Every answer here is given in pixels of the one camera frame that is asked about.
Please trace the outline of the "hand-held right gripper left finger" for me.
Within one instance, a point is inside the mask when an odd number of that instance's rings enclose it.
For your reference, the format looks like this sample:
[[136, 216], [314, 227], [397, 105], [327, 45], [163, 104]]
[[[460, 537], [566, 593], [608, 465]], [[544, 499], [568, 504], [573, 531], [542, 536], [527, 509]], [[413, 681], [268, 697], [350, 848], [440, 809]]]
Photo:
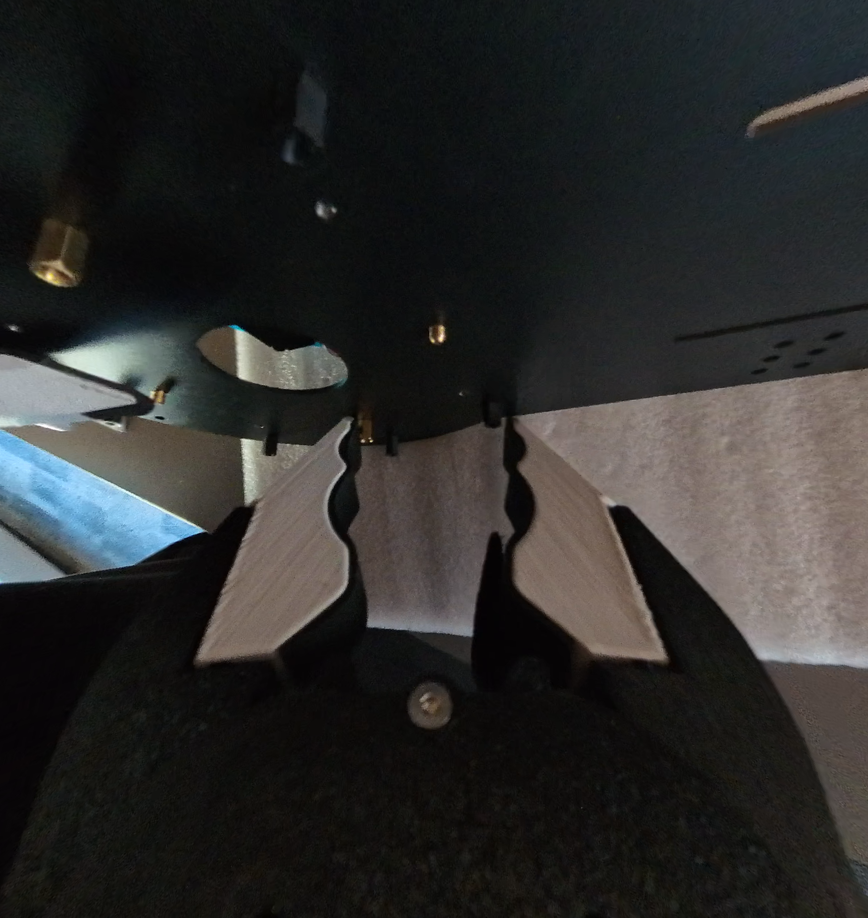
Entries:
[[345, 417], [252, 508], [195, 651], [198, 668], [267, 663], [309, 680], [347, 658], [367, 629], [355, 544], [356, 420]]

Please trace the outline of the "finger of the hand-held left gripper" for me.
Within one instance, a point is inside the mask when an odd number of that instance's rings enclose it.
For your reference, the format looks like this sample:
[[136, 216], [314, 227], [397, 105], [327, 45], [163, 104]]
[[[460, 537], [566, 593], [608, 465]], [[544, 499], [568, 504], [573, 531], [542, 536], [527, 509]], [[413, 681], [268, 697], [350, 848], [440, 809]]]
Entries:
[[88, 420], [148, 414], [150, 396], [54, 361], [0, 351], [0, 429], [68, 430]]

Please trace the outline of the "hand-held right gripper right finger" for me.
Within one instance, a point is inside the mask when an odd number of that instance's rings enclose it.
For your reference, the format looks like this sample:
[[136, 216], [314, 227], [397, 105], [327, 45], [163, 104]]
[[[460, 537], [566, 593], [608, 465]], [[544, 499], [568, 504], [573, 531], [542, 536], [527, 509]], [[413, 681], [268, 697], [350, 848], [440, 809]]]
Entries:
[[504, 430], [507, 537], [489, 538], [475, 603], [480, 689], [586, 689], [595, 667], [669, 667], [611, 506], [517, 419]]

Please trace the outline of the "blue toy robot arm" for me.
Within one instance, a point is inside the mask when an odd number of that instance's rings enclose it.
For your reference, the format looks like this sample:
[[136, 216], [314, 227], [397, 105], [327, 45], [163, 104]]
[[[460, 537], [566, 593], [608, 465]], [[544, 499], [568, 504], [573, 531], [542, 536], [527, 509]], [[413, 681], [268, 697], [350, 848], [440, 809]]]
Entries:
[[868, 369], [868, 2], [0, 2], [0, 351], [303, 444]]

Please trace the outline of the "white foam sheet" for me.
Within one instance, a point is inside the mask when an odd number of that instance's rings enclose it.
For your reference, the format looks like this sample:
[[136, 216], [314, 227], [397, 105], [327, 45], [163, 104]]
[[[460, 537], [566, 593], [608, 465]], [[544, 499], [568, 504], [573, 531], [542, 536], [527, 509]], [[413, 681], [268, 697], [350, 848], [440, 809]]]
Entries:
[[[763, 660], [868, 669], [868, 370], [525, 415], [631, 509]], [[470, 635], [509, 536], [500, 434], [367, 447], [350, 528], [371, 627]]]

